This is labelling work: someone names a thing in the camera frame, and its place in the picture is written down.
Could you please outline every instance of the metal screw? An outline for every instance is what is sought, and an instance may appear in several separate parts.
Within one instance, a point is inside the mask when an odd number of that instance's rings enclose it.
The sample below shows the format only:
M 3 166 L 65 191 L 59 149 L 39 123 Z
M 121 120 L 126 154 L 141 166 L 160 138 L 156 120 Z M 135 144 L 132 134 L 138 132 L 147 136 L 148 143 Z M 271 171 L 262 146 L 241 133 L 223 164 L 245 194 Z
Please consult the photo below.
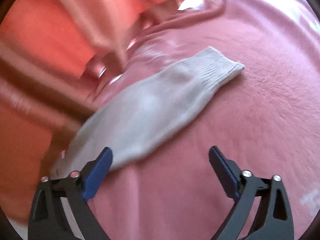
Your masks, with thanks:
M 249 178 L 252 176 L 252 173 L 250 171 L 244 170 L 244 171 L 242 171 L 242 175 Z
M 272 177 L 275 181 L 281 181 L 281 177 L 279 175 L 273 175 Z
M 41 182 L 47 182 L 49 180 L 49 178 L 47 176 L 44 176 L 41 178 Z
M 79 171 L 73 171 L 70 173 L 70 177 L 72 178 L 77 178 L 80 176 L 80 172 Z

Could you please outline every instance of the pink bedsheet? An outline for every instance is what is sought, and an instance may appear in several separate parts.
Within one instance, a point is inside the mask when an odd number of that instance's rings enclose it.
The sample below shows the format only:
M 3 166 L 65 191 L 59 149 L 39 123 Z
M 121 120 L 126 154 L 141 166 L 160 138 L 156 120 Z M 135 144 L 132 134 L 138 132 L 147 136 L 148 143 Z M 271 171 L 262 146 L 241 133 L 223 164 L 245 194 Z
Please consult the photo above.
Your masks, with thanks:
M 300 237 L 320 208 L 319 26 L 305 0 L 205 0 L 137 38 L 101 105 L 207 46 L 247 68 L 172 140 L 107 176 L 89 205 L 112 240 L 210 239 L 233 204 L 213 145 L 256 176 L 281 175 Z

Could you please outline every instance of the orange curtain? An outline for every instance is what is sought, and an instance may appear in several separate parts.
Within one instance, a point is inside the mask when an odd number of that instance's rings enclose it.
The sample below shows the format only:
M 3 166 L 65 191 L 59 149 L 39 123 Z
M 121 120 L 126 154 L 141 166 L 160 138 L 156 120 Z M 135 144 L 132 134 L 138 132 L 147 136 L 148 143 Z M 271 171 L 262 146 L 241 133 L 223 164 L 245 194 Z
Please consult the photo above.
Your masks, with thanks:
M 101 59 L 124 71 L 126 48 L 182 0 L 16 0 L 0 25 L 0 205 L 20 222 L 39 176 L 97 109 L 97 83 L 82 76 Z

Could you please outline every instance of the ribbed sock cuff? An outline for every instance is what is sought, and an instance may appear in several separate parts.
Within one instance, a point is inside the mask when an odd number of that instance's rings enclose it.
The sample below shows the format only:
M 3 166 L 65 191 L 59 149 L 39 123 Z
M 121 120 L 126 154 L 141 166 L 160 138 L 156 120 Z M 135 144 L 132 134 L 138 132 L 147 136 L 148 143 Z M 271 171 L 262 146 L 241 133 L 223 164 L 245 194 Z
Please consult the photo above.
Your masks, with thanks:
M 182 62 L 211 91 L 216 91 L 245 68 L 243 64 L 226 58 L 213 47 L 207 47 Z

